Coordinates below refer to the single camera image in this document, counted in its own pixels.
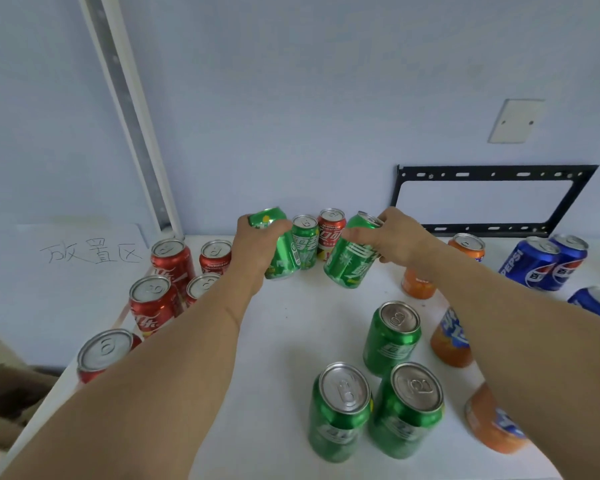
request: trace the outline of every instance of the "red soda can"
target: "red soda can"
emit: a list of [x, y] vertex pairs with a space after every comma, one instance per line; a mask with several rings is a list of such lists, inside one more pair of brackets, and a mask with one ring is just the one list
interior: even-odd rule
[[182, 296], [187, 283], [196, 277], [191, 250], [178, 239], [163, 239], [151, 248], [151, 263], [158, 274], [168, 276]]
[[187, 294], [184, 297], [187, 307], [197, 302], [211, 288], [211, 285], [219, 279], [220, 275], [217, 273], [205, 273], [197, 278], [193, 278], [187, 285]]
[[320, 212], [320, 216], [318, 216], [318, 227], [320, 228], [318, 259], [327, 261], [345, 225], [347, 225], [347, 220], [344, 212], [340, 209], [324, 209]]
[[200, 267], [203, 273], [224, 274], [231, 263], [231, 242], [209, 241], [200, 250]]
[[87, 384], [141, 343], [140, 337], [123, 328], [101, 331], [78, 352], [79, 379]]
[[175, 286], [159, 274], [145, 276], [131, 286], [129, 306], [144, 338], [182, 313]]

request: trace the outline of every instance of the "sprite can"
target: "sprite can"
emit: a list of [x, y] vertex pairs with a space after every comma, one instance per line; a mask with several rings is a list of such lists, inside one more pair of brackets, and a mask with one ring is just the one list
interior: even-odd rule
[[380, 384], [369, 433], [383, 453], [401, 460], [416, 452], [444, 410], [442, 386], [431, 371], [403, 362]]
[[374, 402], [362, 373], [343, 362], [332, 363], [313, 382], [309, 443], [323, 459], [339, 463], [358, 447]]
[[388, 376], [404, 362], [422, 336], [420, 316], [401, 301], [387, 301], [374, 312], [362, 358], [376, 376]]
[[[349, 219], [347, 227], [369, 227], [370, 229], [375, 229], [381, 227], [382, 224], [384, 222], [377, 217], [360, 211], [357, 215]], [[336, 243], [329, 259], [324, 263], [324, 272], [344, 288], [357, 288], [377, 257], [378, 253], [371, 246], [355, 244], [341, 237]]]
[[294, 236], [296, 249], [300, 253], [300, 269], [311, 269], [315, 265], [316, 248], [318, 247], [318, 220], [311, 216], [296, 216], [291, 234]]
[[[249, 216], [249, 225], [258, 229], [269, 227], [273, 222], [280, 219], [286, 219], [287, 215], [279, 207], [273, 209], [264, 209], [257, 214]], [[264, 272], [264, 277], [268, 280], [277, 280], [291, 276], [300, 269], [300, 255], [294, 244], [294, 238], [291, 231], [282, 234], [278, 238], [276, 252], [273, 254], [271, 264]]]

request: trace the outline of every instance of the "black metal bracket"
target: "black metal bracket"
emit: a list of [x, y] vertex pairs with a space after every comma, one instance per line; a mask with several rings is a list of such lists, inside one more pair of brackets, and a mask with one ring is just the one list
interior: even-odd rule
[[437, 236], [469, 232], [479, 237], [548, 237], [567, 213], [598, 165], [506, 165], [506, 166], [400, 166], [396, 168], [391, 205], [396, 205], [405, 182], [462, 181], [501, 182], [506, 180], [570, 180], [571, 188], [554, 209], [547, 222], [490, 224], [426, 224], [424, 228]]

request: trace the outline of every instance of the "person's right hand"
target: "person's right hand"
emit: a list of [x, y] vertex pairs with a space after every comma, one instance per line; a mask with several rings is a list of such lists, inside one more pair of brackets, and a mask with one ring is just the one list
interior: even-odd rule
[[367, 227], [345, 228], [342, 237], [357, 244], [368, 244], [381, 254], [381, 262], [411, 266], [415, 257], [428, 246], [439, 242], [412, 217], [395, 207], [387, 208], [378, 218], [384, 225], [377, 229]]

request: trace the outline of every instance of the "white table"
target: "white table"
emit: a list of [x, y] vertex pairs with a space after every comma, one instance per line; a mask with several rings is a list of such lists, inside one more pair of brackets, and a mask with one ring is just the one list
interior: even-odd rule
[[[211, 239], [189, 236], [194, 256]], [[517, 239], [487, 239], [484, 264], [497, 269]], [[568, 298], [578, 288], [600, 284], [600, 239], [590, 240], [588, 260], [563, 290]], [[406, 297], [400, 289], [403, 269], [374, 264], [357, 290], [330, 281], [322, 266], [287, 280], [268, 282], [253, 298], [240, 332], [229, 391], [192, 467], [202, 479], [547, 479], [559, 477], [551, 462], [534, 446], [511, 456], [483, 446], [464, 423], [463, 406], [481, 384], [473, 364], [454, 369], [440, 362], [428, 341], [447, 301], [437, 292], [427, 301]], [[408, 460], [393, 460], [375, 448], [365, 434], [350, 460], [330, 464], [316, 455], [306, 439], [313, 380], [332, 362], [351, 363], [365, 373], [372, 391], [379, 380], [368, 373], [362, 348], [374, 310], [391, 299], [410, 303], [421, 314], [423, 337], [411, 360], [430, 368], [445, 391], [442, 422]], [[112, 310], [113, 324], [119, 310]], [[129, 315], [123, 324], [134, 327]], [[78, 385], [75, 361], [69, 365], [28, 427], [9, 451], [10, 461]]]

